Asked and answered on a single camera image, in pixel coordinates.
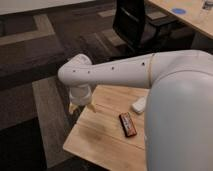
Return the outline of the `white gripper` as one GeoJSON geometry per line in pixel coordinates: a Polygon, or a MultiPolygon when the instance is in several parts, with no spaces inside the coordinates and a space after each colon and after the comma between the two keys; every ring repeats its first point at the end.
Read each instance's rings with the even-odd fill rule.
{"type": "Polygon", "coordinates": [[[71,115],[74,113],[77,106],[85,106],[87,104],[88,108],[96,113],[94,105],[90,103],[92,101],[92,91],[89,85],[71,87],[69,90],[69,99],[73,103],[69,104],[69,113],[71,115]]]}

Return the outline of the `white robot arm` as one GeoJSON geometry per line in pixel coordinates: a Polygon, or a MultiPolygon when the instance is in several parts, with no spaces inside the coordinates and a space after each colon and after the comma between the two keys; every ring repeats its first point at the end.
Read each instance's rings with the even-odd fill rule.
{"type": "Polygon", "coordinates": [[[93,85],[147,88],[147,171],[213,171],[213,54],[156,52],[101,64],[78,54],[58,78],[75,105],[91,101],[93,85]]]}

